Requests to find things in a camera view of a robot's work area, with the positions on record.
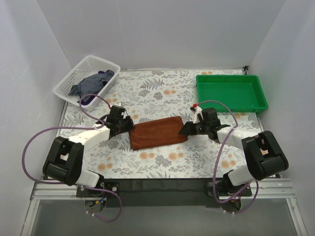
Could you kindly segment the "brown towel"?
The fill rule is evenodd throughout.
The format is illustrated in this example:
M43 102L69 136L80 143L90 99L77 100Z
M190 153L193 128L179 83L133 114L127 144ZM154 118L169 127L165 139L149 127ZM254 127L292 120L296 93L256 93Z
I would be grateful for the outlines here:
M180 116L136 124L129 131L130 147L140 150L183 143L188 140L187 135L179 133L183 127Z

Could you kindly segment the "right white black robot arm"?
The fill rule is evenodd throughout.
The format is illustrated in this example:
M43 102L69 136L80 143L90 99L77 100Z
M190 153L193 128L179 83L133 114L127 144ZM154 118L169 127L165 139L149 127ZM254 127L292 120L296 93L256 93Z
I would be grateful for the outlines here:
M207 135L216 143L233 146L244 152L246 164L223 175L218 183L222 190L229 190L245 183L262 180L285 171L288 160L270 131L252 133L232 128L219 122L186 122L181 135Z

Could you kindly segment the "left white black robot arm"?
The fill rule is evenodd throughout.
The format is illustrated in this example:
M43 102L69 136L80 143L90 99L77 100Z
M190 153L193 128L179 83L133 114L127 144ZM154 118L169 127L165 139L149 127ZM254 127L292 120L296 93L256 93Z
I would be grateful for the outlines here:
M134 124L130 116L107 118L104 126L95 124L92 129L69 138L58 136L49 150L43 166L43 174L68 186L96 187L103 176L83 168L85 152L133 128Z

